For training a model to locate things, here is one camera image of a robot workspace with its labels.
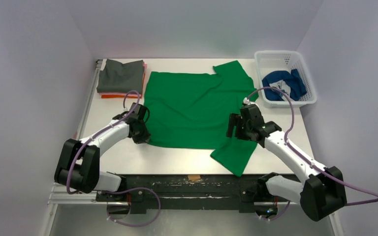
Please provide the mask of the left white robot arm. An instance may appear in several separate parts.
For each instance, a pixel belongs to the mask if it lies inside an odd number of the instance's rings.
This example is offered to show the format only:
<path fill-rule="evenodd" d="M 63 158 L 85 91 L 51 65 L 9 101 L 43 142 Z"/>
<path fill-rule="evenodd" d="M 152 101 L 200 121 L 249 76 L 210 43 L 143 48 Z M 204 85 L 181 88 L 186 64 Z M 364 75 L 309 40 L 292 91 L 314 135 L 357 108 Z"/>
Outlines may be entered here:
<path fill-rule="evenodd" d="M 133 103 L 129 111 L 116 115 L 101 130 L 80 140 L 64 142 L 56 166 L 54 181 L 66 186 L 70 194 L 92 191 L 108 192 L 114 201 L 121 201 L 127 195 L 127 188 L 119 175 L 102 172 L 100 158 L 113 145 L 126 138 L 135 144 L 147 143 L 150 133 L 146 122 L 150 110 L 139 103 Z"/>

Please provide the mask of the green t shirt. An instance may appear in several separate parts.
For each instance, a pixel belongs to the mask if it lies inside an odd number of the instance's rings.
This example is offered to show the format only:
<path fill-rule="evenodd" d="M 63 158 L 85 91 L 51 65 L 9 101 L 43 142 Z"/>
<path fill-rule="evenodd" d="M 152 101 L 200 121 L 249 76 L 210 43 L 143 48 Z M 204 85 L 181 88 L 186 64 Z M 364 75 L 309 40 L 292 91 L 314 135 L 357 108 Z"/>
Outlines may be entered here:
<path fill-rule="evenodd" d="M 238 61 L 213 67 L 213 73 L 150 74 L 144 104 L 150 116 L 149 143 L 162 148 L 209 149 L 211 158 L 241 176 L 257 144 L 227 137 L 231 114 L 254 94 L 252 78 Z"/>

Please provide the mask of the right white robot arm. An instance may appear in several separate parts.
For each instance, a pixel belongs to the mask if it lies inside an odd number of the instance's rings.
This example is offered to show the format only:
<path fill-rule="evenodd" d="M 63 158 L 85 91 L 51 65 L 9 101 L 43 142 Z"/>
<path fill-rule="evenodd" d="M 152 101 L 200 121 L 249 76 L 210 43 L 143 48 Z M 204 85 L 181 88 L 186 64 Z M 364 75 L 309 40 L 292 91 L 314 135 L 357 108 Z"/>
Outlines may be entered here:
<path fill-rule="evenodd" d="M 290 141 L 275 122 L 265 122 L 254 102 L 246 102 L 239 114 L 230 114 L 226 136 L 258 143 L 287 165 L 298 179 L 290 180 L 277 173 L 264 175 L 257 181 L 256 198 L 268 200 L 278 196 L 297 203 L 313 221 L 346 206 L 342 172 L 315 161 Z"/>

